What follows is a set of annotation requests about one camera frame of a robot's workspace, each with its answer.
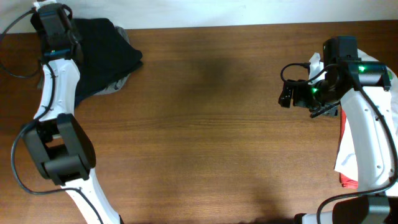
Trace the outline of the red and white shirt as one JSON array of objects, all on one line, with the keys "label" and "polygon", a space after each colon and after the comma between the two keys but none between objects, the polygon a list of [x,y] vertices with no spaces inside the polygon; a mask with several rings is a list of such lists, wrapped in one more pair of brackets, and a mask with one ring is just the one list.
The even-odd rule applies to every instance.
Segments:
[{"label": "red and white shirt", "polygon": [[[376,58],[368,55],[360,49],[358,49],[358,56],[364,61],[378,61]],[[394,122],[394,131],[397,136],[397,76],[389,67],[387,67],[387,71],[392,84],[392,120]],[[343,188],[358,189],[358,166],[354,152],[351,129],[344,110],[341,114],[340,145],[336,157],[335,171],[340,173],[340,183]]]}]

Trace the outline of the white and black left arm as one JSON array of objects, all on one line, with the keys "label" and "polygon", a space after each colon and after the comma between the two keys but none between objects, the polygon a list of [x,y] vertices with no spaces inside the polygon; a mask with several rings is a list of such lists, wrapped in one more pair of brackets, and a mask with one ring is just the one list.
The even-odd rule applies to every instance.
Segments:
[{"label": "white and black left arm", "polygon": [[94,147],[74,117],[83,52],[72,10],[57,1],[36,1],[30,12],[38,20],[36,30],[43,40],[44,83],[40,106],[14,140],[11,160],[15,161],[17,143],[23,140],[39,174],[57,188],[31,190],[20,180],[14,164],[12,173],[29,194],[67,193],[87,223],[122,223],[98,182]]}]

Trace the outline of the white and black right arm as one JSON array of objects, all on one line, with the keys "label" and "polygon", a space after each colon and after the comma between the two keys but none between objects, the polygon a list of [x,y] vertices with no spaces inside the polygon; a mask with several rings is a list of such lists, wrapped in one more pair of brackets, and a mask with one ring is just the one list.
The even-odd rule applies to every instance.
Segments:
[{"label": "white and black right arm", "polygon": [[295,223],[397,223],[397,136],[391,108],[392,73],[359,55],[357,40],[338,36],[323,44],[323,57],[308,63],[308,80],[283,81],[278,103],[299,106],[311,118],[345,112],[358,168],[358,191],[323,201]]}]

